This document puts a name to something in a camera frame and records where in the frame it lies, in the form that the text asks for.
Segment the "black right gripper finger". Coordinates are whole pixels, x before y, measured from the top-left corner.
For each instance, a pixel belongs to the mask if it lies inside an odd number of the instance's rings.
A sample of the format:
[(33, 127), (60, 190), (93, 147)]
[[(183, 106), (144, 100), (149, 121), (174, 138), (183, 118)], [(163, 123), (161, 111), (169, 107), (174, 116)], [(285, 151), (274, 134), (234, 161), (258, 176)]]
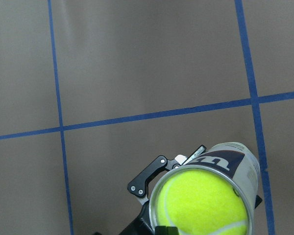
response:
[(177, 227), (157, 226), (155, 227), (155, 235), (179, 235)]

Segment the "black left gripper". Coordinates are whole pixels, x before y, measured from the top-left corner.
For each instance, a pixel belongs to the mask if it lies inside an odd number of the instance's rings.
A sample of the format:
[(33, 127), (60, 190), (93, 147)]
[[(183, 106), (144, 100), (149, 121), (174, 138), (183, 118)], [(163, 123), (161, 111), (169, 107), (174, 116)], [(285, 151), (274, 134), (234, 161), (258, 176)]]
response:
[[(164, 155), (159, 155), (148, 166), (146, 166), (127, 185), (127, 190), (138, 198), (148, 196), (149, 183), (161, 172), (170, 171), (175, 166), (180, 166), (180, 160), (175, 157), (172, 160)], [(150, 228), (150, 220), (147, 212), (149, 202), (143, 204), (139, 215), (120, 233), (121, 235), (154, 235), (155, 231)]]

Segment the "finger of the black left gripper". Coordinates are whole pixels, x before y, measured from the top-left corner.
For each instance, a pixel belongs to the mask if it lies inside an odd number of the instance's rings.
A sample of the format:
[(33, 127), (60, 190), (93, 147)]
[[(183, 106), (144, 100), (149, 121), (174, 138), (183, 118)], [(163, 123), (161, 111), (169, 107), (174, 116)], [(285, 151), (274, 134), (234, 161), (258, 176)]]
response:
[(191, 162), (193, 159), (197, 158), (199, 155), (204, 153), (206, 151), (206, 146), (201, 145), (197, 150), (195, 150), (190, 157), (187, 158), (187, 160), (183, 163), (184, 165), (188, 164)]

